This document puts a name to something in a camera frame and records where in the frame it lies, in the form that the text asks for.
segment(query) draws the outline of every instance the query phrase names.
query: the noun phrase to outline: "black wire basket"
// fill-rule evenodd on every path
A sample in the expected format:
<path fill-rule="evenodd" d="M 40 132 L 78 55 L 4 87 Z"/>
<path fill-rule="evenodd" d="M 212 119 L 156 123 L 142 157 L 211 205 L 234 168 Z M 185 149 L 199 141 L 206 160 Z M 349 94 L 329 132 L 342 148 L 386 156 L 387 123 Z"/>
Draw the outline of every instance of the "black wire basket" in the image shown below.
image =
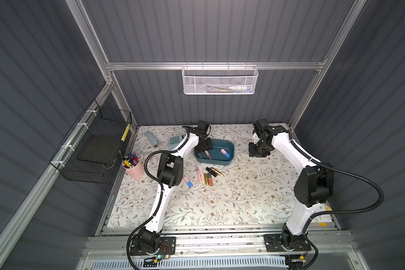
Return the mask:
<path fill-rule="evenodd" d="M 126 150 L 123 143 L 129 141 L 131 123 L 130 111 L 97 106 L 85 123 L 77 124 L 81 127 L 74 139 L 66 145 L 68 136 L 62 141 L 53 155 L 65 148 L 62 158 L 49 162 L 66 180 L 113 182 L 122 162 L 119 150 Z"/>

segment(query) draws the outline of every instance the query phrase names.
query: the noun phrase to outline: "gray corrugated wall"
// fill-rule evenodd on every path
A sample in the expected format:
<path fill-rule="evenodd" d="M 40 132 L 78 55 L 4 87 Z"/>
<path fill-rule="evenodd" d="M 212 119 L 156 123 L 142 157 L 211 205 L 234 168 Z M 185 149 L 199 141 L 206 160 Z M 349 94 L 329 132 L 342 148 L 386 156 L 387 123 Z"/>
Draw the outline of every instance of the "gray corrugated wall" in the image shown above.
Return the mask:
<path fill-rule="evenodd" d="M 381 186 L 379 208 L 338 218 L 372 270 L 405 269 L 405 0 L 367 1 L 296 132 L 317 158 Z M 340 175 L 333 193 L 333 209 L 377 199 Z"/>
<path fill-rule="evenodd" d="M 255 94 L 190 95 L 183 93 L 180 71 L 115 72 L 139 125 L 288 122 L 315 71 L 262 70 Z"/>
<path fill-rule="evenodd" d="M 351 2 L 83 1 L 111 62 L 320 61 Z M 178 71 L 115 74 L 138 125 L 171 125 L 289 122 L 314 71 L 260 70 L 235 96 L 185 95 Z"/>
<path fill-rule="evenodd" d="M 64 1 L 0 1 L 0 233 L 103 85 Z M 75 267 L 110 188 L 59 178 L 3 268 Z"/>

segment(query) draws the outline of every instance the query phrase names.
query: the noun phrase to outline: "black cable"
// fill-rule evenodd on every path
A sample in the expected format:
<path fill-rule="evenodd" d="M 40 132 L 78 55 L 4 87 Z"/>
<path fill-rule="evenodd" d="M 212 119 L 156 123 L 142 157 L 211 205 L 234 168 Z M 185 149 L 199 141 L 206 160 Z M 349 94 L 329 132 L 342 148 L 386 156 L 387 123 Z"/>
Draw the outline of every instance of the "black cable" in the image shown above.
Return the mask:
<path fill-rule="evenodd" d="M 357 214 L 357 213 L 364 213 L 364 212 L 367 212 L 367 211 L 371 211 L 371 210 L 377 208 L 378 206 L 380 206 L 383 203 L 383 201 L 384 201 L 384 192 L 376 183 L 372 182 L 371 180 L 369 180 L 369 179 L 367 179 L 367 178 L 365 178 L 363 176 L 356 175 L 356 174 L 348 172 L 348 171 L 336 169 L 334 167 L 327 166 L 327 165 L 315 160 L 312 156 L 308 155 L 301 148 L 298 147 L 298 145 L 292 139 L 292 132 L 288 131 L 288 133 L 289 133 L 289 137 L 290 137 L 290 143 L 292 144 L 292 146 L 294 146 L 294 148 L 296 148 L 296 150 L 300 154 L 302 154 L 305 158 L 307 158 L 309 161 L 312 161 L 316 165 L 318 165 L 318 166 L 320 166 L 322 168 L 325 168 L 327 170 L 332 170 L 332 171 L 344 174 L 346 176 L 351 176 L 351 177 L 357 178 L 359 180 L 362 180 L 363 182 L 371 185 L 378 192 L 378 200 L 375 203 L 373 203 L 372 205 L 368 206 L 368 207 L 364 207 L 364 208 L 360 208 L 360 209 L 354 209 L 354 210 L 322 211 L 322 212 L 318 212 L 318 213 L 313 213 L 309 217 L 309 219 L 306 221 L 306 224 L 303 227 L 302 233 L 303 233 L 303 237 L 306 239 L 306 241 L 308 241 L 309 244 L 315 249 L 315 255 L 313 256 L 312 260 L 305 267 L 300 269 L 300 270 L 304 270 L 304 269 L 309 268 L 313 264 L 313 262 L 317 259 L 317 256 L 318 256 L 318 248 L 311 241 L 309 241 L 307 233 L 306 233 L 306 230 L 308 229 L 309 224 L 311 223 L 311 221 L 315 217 L 320 216 L 320 215 L 326 215 L 326 214 Z"/>
<path fill-rule="evenodd" d="M 129 248 L 130 248 L 130 243 L 131 243 L 131 241 L 132 241 L 132 236 L 133 236 L 138 230 L 140 230 L 142 227 L 144 227 L 147 223 L 149 223 L 149 222 L 153 219 L 153 217 L 156 216 L 156 214 L 158 213 L 159 208 L 161 207 L 162 197 L 163 197 L 163 195 L 164 195 L 164 185 L 162 184 L 162 182 L 161 182 L 158 178 L 156 178 L 155 176 L 153 176 L 153 175 L 149 172 L 149 170 L 148 170 L 148 168 L 147 168 L 147 165 L 148 165 L 148 163 L 149 163 L 149 159 L 150 159 L 152 156 L 156 155 L 156 154 L 160 154 L 160 153 L 169 153 L 169 154 L 172 154 L 172 153 L 178 152 L 178 150 L 180 150 L 180 149 L 183 148 L 183 146 L 184 146 L 184 145 L 187 143 L 187 141 L 189 140 L 189 128 L 192 128 L 192 127 L 188 127 L 188 126 L 182 126 L 182 127 L 185 128 L 185 129 L 186 129 L 186 132 L 187 132 L 187 137 L 186 137 L 184 143 L 182 143 L 176 150 L 173 150 L 173 151 L 167 151 L 167 150 L 154 151 L 154 152 L 150 153 L 150 154 L 147 156 L 146 161 L 144 162 L 144 171 L 146 172 L 146 174 L 147 174 L 151 179 L 156 180 L 156 181 L 159 183 L 159 185 L 161 186 L 161 194 L 160 194 L 161 196 L 159 197 L 159 202 L 157 203 L 157 207 L 156 207 L 155 211 L 153 212 L 153 215 L 151 215 L 151 217 L 149 217 L 149 218 L 148 218 L 145 222 L 143 222 L 140 226 L 136 227 L 135 230 L 133 230 L 133 231 L 130 233 L 130 235 L 129 235 L 128 239 L 127 239 L 127 243 L 126 243 L 127 259 L 128 259 L 128 261 L 129 261 L 130 265 L 132 265 L 132 267 L 133 267 L 135 270 L 139 270 L 139 269 L 138 269 L 138 268 L 135 266 L 135 264 L 132 262 L 132 258 L 130 257 L 130 254 L 129 254 Z"/>
<path fill-rule="evenodd" d="M 153 216 L 151 216 L 151 217 L 149 217 L 145 222 L 143 222 L 140 226 L 138 226 L 138 227 L 136 227 L 135 228 L 135 230 L 133 230 L 131 233 L 130 233 L 130 235 L 129 235 L 129 238 L 127 239 L 127 242 L 126 242 L 126 255 L 127 255 L 127 259 L 128 259 L 128 261 L 129 261 L 129 263 L 130 263 L 130 265 L 132 265 L 132 267 L 135 269 L 135 270 L 138 270 L 138 268 L 136 267 L 136 265 L 132 262 L 132 258 L 130 257 L 130 242 L 132 241 L 132 235 L 134 235 L 135 234 L 135 232 L 137 232 L 139 229 L 141 229 L 142 227 L 144 227 L 147 223 L 149 223 L 150 222 L 150 220 L 152 220 L 153 219 Z"/>
<path fill-rule="evenodd" d="M 318 257 L 318 248 L 311 241 L 309 241 L 308 234 L 307 233 L 304 234 L 303 237 L 306 241 L 308 241 L 308 243 L 313 247 L 313 249 L 315 249 L 315 255 L 312 257 L 312 260 L 305 267 L 300 268 L 300 270 L 308 269 Z"/>

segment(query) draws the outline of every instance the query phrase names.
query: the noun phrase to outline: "floral tablecloth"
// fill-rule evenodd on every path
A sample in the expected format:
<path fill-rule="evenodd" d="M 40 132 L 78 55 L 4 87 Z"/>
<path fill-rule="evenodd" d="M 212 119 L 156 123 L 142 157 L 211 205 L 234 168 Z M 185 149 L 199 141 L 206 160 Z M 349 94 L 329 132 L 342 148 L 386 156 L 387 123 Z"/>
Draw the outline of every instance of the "floral tablecloth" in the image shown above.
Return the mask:
<path fill-rule="evenodd" d="M 213 178 L 212 187 L 200 183 L 195 166 L 201 174 L 207 164 L 196 161 L 193 151 L 184 159 L 184 176 L 193 183 L 189 189 L 182 181 L 172 195 L 165 213 L 164 226 L 233 225 L 284 223 L 295 205 L 293 187 L 298 178 L 292 164 L 279 151 L 266 158 L 250 158 L 248 143 L 252 139 L 251 124 L 211 125 L 210 138 L 229 140 L 235 156 L 228 166 L 210 165 L 222 172 Z M 181 126 L 142 126 L 133 151 L 147 156 L 153 152 L 144 133 L 150 131 L 159 143 L 158 149 L 168 149 L 169 137 L 184 133 Z M 150 159 L 148 168 L 156 175 L 159 155 Z M 148 218 L 158 183 L 147 175 L 130 178 L 126 173 L 119 188 L 108 227 L 134 227 Z M 318 222 L 331 222 L 329 215 Z"/>

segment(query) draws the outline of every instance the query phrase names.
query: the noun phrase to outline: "metal grate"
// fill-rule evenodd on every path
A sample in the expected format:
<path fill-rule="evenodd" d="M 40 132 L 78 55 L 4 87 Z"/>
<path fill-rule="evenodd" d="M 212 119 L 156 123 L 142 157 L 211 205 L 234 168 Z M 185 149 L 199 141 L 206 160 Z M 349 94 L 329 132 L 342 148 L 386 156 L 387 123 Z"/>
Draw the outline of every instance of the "metal grate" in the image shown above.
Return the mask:
<path fill-rule="evenodd" d="M 205 269 L 230 267 L 281 267 L 288 268 L 285 257 L 272 255 L 259 256 L 210 256 L 210 257 L 173 257 L 158 262 L 157 267 L 143 267 L 143 259 L 134 259 L 139 269 Z M 92 270 L 133 270 L 127 259 L 93 260 Z"/>
<path fill-rule="evenodd" d="M 131 124 L 131 119 L 129 111 L 97 106 L 94 111 L 91 111 L 85 123 L 77 124 L 79 130 L 75 138 L 66 145 L 60 144 L 56 153 L 60 148 L 65 148 L 61 159 L 50 160 L 50 163 L 66 180 L 102 184 L 108 183 L 109 179 L 113 181 L 113 168 L 117 161 L 117 164 L 121 163 L 118 158 L 118 151 L 123 144 L 121 139 L 127 126 Z M 96 163 L 78 159 L 84 146 L 92 137 L 115 141 L 115 148 L 111 149 L 110 153 L 106 153 L 108 161 Z"/>
<path fill-rule="evenodd" d="M 183 92 L 187 95 L 243 95 L 254 94 L 258 69 L 188 69 L 182 68 Z"/>

